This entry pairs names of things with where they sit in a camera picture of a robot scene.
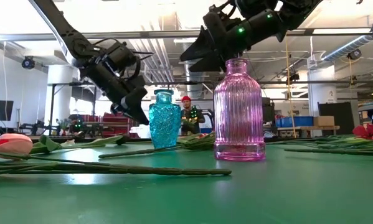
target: security camera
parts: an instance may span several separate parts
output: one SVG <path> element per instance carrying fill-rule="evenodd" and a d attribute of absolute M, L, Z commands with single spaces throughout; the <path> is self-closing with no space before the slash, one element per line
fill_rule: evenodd
<path fill-rule="evenodd" d="M 33 69 L 35 67 L 35 61 L 32 58 L 33 56 L 25 56 L 22 67 L 25 69 Z"/>

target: pink tulip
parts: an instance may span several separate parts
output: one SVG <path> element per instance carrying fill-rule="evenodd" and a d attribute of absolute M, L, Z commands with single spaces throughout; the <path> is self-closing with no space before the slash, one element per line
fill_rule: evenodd
<path fill-rule="evenodd" d="M 12 154 L 29 154 L 32 149 L 32 141 L 23 134 L 3 134 L 0 136 L 0 152 Z"/>

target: red hat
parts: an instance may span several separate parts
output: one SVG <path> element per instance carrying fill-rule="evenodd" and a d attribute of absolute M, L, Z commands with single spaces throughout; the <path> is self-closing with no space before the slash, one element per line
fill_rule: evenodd
<path fill-rule="evenodd" d="M 192 101 L 192 99 L 191 99 L 190 97 L 188 97 L 188 96 L 184 96 L 184 97 L 182 97 L 181 102 L 183 102 L 183 101 L 185 101 L 185 100 Z"/>

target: pink glass vase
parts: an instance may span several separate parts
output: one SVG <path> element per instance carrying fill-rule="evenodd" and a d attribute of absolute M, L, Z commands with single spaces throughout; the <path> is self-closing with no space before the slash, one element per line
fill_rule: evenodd
<path fill-rule="evenodd" d="M 260 85 L 247 73 L 248 62 L 227 61 L 227 75 L 214 94 L 216 159 L 260 161 L 265 158 Z"/>

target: cardboard box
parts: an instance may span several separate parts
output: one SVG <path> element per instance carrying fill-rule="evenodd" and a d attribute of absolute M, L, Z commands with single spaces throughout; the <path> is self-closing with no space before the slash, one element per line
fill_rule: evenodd
<path fill-rule="evenodd" d="M 334 116 L 318 116 L 313 119 L 314 126 L 334 126 Z"/>

